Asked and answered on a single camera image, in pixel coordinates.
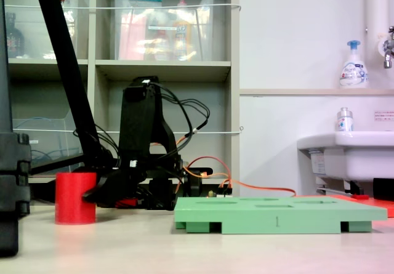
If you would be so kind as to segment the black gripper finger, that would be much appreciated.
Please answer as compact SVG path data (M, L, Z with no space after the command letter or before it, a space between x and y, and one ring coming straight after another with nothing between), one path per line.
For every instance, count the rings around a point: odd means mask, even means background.
M82 194L82 200L87 203L114 203L119 196L118 188L115 175L103 175L96 186Z

